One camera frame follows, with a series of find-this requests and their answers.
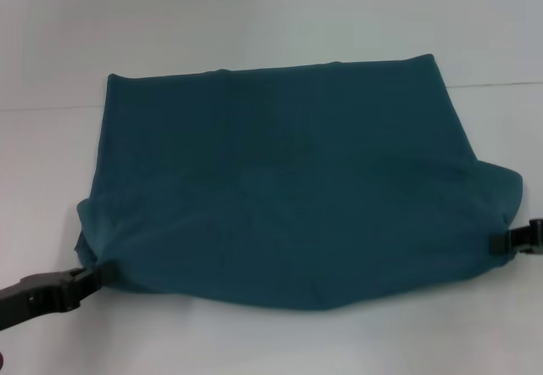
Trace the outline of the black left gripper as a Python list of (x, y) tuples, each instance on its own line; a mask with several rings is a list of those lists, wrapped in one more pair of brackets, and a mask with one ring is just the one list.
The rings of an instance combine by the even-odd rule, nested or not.
[(73, 311), (91, 294), (115, 280), (115, 266), (79, 267), (61, 273), (24, 277), (1, 290), (1, 320), (29, 321), (39, 316)]

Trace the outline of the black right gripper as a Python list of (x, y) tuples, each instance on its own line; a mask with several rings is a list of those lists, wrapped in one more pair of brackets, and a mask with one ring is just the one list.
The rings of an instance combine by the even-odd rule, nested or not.
[(542, 255), (542, 252), (542, 219), (530, 220), (529, 228), (516, 228), (504, 233), (492, 234), (489, 237), (489, 253), (491, 255), (509, 255), (513, 253)]

